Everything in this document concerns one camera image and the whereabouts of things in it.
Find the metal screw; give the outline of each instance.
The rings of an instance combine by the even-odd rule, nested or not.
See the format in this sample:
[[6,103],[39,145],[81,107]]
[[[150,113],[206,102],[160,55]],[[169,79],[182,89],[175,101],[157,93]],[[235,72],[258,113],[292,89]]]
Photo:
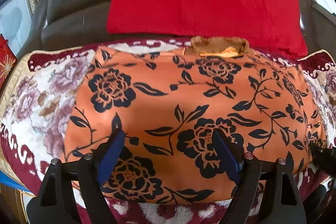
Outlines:
[[286,164],[286,160],[283,158],[278,159],[278,163],[280,163],[281,165],[285,165]]
[[51,160],[51,164],[52,165],[56,165],[57,163],[58,163],[58,158],[53,158],[52,160]]
[[85,160],[90,160],[90,159],[92,159],[92,157],[93,157],[93,154],[92,154],[92,153],[86,153],[86,154],[84,155],[84,159],[85,159]]
[[253,159],[253,157],[254,157],[253,154],[250,152],[244,154],[244,158],[246,158],[247,160],[251,160]]

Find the floral blanket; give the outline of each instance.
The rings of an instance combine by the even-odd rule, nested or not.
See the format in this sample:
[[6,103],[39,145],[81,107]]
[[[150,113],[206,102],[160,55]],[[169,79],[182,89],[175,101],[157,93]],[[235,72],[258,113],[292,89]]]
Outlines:
[[[166,42],[140,41],[106,46],[123,48],[137,54],[182,46],[182,42],[180,45],[176,41]],[[51,159],[62,156],[65,132],[75,105],[77,90],[90,70],[96,49],[97,45],[91,45],[91,48],[48,55],[32,54],[26,64],[29,69],[18,74],[16,84],[10,90],[12,95],[6,101],[5,112],[0,113],[3,116],[0,141],[4,156],[19,179],[35,194],[38,193]],[[273,61],[288,67],[297,64],[302,66],[325,131],[326,145],[334,145],[336,68],[332,58],[325,52],[318,52],[298,61],[297,64],[277,57],[273,58]],[[313,124],[310,126],[303,145],[317,141],[316,127]],[[302,198],[305,199],[326,177],[326,174],[313,165],[308,165],[297,173],[295,180]],[[250,223],[258,218],[262,189],[261,185],[250,212]],[[90,223],[80,192],[76,189],[73,191],[83,223]],[[220,221],[231,200],[173,206],[134,203],[112,198],[107,198],[106,201],[118,223],[210,224]]]

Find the white tile floor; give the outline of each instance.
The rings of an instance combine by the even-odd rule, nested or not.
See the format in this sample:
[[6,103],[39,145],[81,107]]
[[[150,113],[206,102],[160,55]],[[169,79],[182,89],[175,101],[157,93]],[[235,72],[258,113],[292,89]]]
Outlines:
[[25,0],[10,0],[0,7],[0,33],[8,39],[8,45],[15,55],[26,42],[30,27]]

